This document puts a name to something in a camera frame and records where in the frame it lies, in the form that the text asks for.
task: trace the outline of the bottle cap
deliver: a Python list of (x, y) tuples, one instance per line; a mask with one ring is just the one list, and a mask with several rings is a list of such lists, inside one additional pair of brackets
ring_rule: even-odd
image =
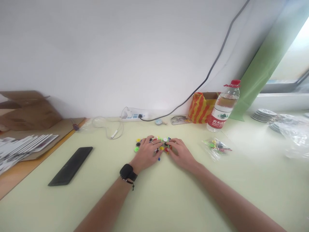
[(240, 87), (240, 80), (232, 80), (230, 85), (224, 85), (232, 88), (239, 88)]

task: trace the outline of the window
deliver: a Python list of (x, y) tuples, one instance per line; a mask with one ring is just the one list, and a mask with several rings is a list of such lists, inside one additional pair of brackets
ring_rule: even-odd
[(309, 18), (261, 93), (309, 92)]

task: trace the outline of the light green table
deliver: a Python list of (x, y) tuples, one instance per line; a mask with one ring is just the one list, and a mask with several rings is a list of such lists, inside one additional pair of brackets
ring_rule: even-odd
[[(117, 140), (108, 140), (104, 129), (75, 133), (0, 201), (0, 231), (73, 231), (133, 158), (135, 140), (149, 134), (181, 138), (200, 163), (287, 231), (309, 231), (308, 162), (286, 158), (282, 135), (245, 119), (228, 120), (217, 134), (205, 125), (154, 122), (124, 123)], [(233, 149), (218, 162), (201, 146), (211, 136)], [(94, 149), (71, 183), (48, 187), (77, 148), (85, 146)], [(165, 153), (139, 175), (114, 227), (121, 232), (233, 230), (211, 197)]]

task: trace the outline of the red label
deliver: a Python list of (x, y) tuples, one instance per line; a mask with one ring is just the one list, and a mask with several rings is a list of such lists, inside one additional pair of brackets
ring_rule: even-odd
[(215, 118), (213, 115), (211, 115), (208, 121), (208, 124), (213, 128), (221, 129), (224, 126), (226, 120), (227, 119), (220, 120), (220, 119)]

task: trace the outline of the bottle label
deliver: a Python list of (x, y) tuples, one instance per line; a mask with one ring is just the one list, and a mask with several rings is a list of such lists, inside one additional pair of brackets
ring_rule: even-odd
[(226, 120), (229, 118), (230, 114), (231, 111), (223, 112), (213, 108), (208, 124), (213, 128), (221, 129), (224, 126)]

